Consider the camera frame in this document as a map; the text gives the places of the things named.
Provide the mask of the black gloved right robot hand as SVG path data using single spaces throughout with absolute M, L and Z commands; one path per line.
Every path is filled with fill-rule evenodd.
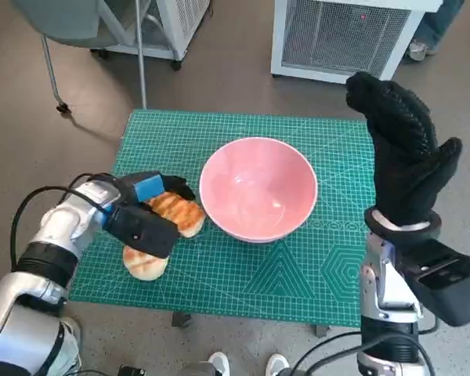
M 348 106 L 364 115 L 373 140 L 376 209 L 395 226 L 427 222 L 457 171 L 462 141 L 439 144 L 428 107 L 394 81 L 357 72 L 346 89 Z

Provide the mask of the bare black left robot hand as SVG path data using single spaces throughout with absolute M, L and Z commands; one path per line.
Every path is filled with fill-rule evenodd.
M 136 172 L 114 180 L 121 195 L 119 201 L 138 206 L 165 192 L 175 193 L 188 201 L 195 199 L 195 194 L 183 177 L 164 175 L 158 171 Z

